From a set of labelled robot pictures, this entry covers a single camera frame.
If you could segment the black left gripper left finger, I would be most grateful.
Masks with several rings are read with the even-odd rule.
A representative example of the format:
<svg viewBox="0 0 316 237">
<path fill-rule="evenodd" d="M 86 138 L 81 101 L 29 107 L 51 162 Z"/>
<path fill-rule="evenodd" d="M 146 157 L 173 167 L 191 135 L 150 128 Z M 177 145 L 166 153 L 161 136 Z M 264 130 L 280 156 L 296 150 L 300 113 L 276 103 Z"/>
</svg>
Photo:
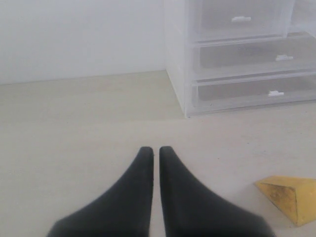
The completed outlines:
<svg viewBox="0 0 316 237">
<path fill-rule="evenodd" d="M 147 237 L 154 186 L 154 152 L 141 147 L 126 172 L 92 203 L 58 220 L 49 237 Z"/>
</svg>

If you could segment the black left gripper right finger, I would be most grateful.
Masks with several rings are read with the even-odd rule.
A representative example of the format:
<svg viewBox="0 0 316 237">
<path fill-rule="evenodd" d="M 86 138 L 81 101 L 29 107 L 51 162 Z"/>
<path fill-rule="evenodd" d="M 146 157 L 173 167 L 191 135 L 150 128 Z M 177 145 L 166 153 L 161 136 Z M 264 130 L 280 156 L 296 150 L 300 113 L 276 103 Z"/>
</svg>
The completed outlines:
<svg viewBox="0 0 316 237">
<path fill-rule="evenodd" d="M 160 197 L 168 237 L 273 237 L 263 217 L 201 183 L 170 146 L 159 150 Z"/>
</svg>

